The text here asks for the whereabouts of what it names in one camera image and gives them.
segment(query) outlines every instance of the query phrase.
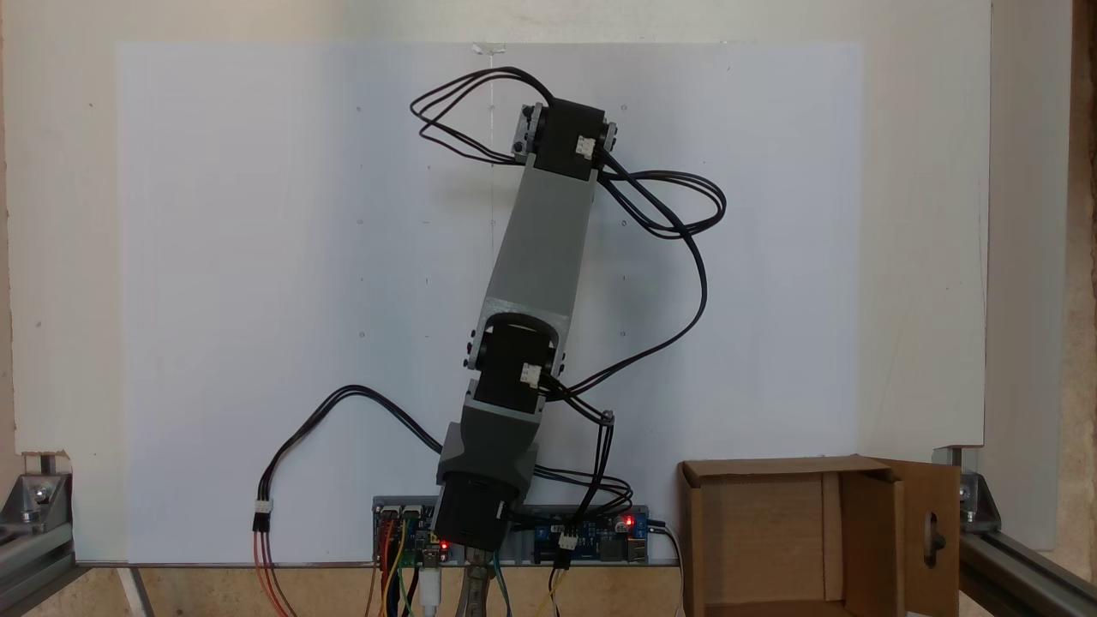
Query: hole in cardboard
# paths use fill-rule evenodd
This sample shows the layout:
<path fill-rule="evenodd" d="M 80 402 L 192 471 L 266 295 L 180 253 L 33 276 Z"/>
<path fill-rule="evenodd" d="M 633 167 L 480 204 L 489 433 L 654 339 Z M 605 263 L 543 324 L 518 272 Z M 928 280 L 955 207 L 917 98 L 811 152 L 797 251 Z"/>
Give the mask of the hole in cardboard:
<path fill-rule="evenodd" d="M 937 515 L 927 512 L 923 530 L 923 561 L 927 568 L 937 566 L 937 551 L 945 548 L 945 536 L 937 530 Z"/>

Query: white backdrop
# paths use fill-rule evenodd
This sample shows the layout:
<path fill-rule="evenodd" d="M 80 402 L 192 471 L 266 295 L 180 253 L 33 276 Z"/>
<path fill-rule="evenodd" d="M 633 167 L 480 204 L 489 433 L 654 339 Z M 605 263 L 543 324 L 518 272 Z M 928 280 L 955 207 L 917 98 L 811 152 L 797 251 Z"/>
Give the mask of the white backdrop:
<path fill-rule="evenodd" d="M 631 169 L 700 172 L 728 195 L 698 238 L 701 324 L 589 395 L 618 414 L 610 471 L 637 503 L 672 517 L 686 458 L 857 448 L 858 45 L 509 45 L 491 58 L 467 45 L 125 44 L 131 562 L 248 561 L 262 469 L 339 385 L 376 388 L 438 438 L 457 419 L 464 344 L 520 171 L 418 139 L 406 106 L 493 60 L 606 109 Z M 533 97 L 485 88 L 453 122 L 506 149 Z M 663 194 L 689 218 L 705 212 Z M 600 195 L 565 382 L 669 336 L 697 298 L 685 246 Z M 569 411 L 551 408 L 539 441 L 542 462 L 590 465 L 593 430 Z M 278 559 L 366 560 L 372 496 L 436 491 L 436 463 L 375 405 L 343 403 L 279 470 Z M 575 498 L 544 482 L 530 496 Z"/>

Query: orange wire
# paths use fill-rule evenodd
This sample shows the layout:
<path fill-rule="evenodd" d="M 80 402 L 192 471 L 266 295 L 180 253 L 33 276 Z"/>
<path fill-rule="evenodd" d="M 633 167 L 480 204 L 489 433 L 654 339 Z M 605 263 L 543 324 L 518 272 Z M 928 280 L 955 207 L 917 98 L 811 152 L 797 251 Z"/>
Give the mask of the orange wire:
<path fill-rule="evenodd" d="M 267 599 L 270 601 L 271 606 L 273 606 L 274 609 L 278 610 L 280 617 L 287 617 L 286 614 L 282 610 L 282 607 L 279 606 L 279 604 L 276 602 L 274 602 L 274 595 L 271 594 L 270 590 L 267 588 L 267 584 L 263 583 L 263 575 L 262 575 L 262 573 L 259 570 L 259 532 L 258 531 L 256 531 L 255 534 L 252 534 L 252 537 L 251 537 L 251 554 L 252 554 L 252 557 L 255 557 L 255 560 L 256 560 L 256 577 L 259 579 L 259 586 L 263 588 L 263 594 L 267 596 Z"/>

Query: cardboard box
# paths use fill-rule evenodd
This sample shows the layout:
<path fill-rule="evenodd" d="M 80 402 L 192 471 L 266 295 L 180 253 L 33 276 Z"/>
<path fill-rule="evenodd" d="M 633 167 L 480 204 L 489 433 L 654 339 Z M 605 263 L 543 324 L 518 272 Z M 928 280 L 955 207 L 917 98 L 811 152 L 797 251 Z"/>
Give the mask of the cardboard box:
<path fill-rule="evenodd" d="M 959 468 L 710 460 L 681 480 L 689 617 L 959 613 Z"/>

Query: robotic arm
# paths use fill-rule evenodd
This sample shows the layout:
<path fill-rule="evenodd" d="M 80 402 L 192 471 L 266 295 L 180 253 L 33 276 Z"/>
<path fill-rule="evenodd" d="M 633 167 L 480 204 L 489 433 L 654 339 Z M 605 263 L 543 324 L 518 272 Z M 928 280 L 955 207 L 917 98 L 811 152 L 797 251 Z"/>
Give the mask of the robotic arm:
<path fill-rule="evenodd" d="M 597 149 L 617 126 L 602 110 L 555 99 L 523 106 L 512 146 L 524 164 L 466 366 L 461 422 L 438 464 L 438 537 L 496 551 L 506 508 L 525 497 L 545 404 L 542 377 L 558 375 L 570 329 L 587 221 L 598 187 Z"/>

